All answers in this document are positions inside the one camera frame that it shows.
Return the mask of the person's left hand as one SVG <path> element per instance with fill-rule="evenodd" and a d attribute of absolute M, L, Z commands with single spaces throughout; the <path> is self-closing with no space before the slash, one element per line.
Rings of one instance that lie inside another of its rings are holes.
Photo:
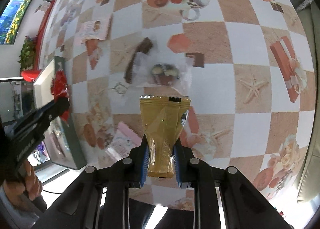
<path fill-rule="evenodd" d="M 4 192 L 9 202 L 20 209 L 27 209 L 25 201 L 22 200 L 21 195 L 26 191 L 28 198 L 33 201 L 38 196 L 41 196 L 42 183 L 39 178 L 35 175 L 34 168 L 28 160 L 25 160 L 24 169 L 26 175 L 23 182 L 6 182 L 3 183 Z"/>

